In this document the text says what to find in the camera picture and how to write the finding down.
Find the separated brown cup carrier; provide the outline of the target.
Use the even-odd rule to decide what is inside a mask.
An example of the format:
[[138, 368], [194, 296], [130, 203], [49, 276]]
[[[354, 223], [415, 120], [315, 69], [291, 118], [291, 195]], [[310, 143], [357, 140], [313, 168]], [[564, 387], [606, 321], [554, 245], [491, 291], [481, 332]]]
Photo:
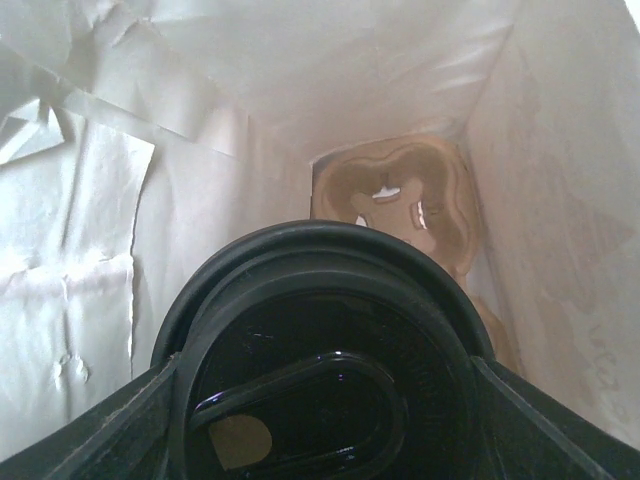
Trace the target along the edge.
[[396, 310], [430, 348], [456, 366], [477, 356], [519, 372], [506, 326], [468, 287], [481, 220], [453, 144], [409, 135], [332, 155], [316, 175], [310, 216], [370, 228], [365, 253], [381, 258]]

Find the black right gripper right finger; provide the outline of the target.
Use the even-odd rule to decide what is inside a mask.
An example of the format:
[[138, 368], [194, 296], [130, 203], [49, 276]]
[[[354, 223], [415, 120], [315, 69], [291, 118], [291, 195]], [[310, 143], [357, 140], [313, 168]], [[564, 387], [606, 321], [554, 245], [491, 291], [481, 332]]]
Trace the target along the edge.
[[637, 479], [639, 451], [496, 361], [472, 359], [479, 479]]

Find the black paper coffee cup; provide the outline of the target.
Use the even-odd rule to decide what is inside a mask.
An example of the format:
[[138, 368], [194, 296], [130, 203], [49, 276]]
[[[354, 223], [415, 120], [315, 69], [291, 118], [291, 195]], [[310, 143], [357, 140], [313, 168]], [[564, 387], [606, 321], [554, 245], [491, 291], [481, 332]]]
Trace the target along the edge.
[[469, 297], [392, 236], [298, 221], [234, 241], [187, 281], [154, 363], [177, 355], [180, 479], [471, 479], [481, 455]]

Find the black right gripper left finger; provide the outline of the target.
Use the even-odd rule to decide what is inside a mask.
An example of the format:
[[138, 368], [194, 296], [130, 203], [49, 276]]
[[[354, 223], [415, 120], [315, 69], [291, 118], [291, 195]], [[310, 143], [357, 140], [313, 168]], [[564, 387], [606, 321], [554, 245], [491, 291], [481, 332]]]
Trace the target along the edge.
[[167, 435], [180, 358], [125, 385], [1, 463], [3, 479], [169, 479]]

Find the printed white paper bag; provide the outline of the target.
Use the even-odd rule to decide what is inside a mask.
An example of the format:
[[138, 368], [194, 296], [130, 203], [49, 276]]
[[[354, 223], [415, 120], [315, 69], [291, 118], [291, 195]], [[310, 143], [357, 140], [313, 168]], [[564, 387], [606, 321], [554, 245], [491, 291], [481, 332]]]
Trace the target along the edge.
[[633, 1], [5, 1], [1, 455], [149, 366], [214, 252], [309, 215], [343, 150], [432, 134], [475, 180], [468, 288], [520, 372], [639, 442]]

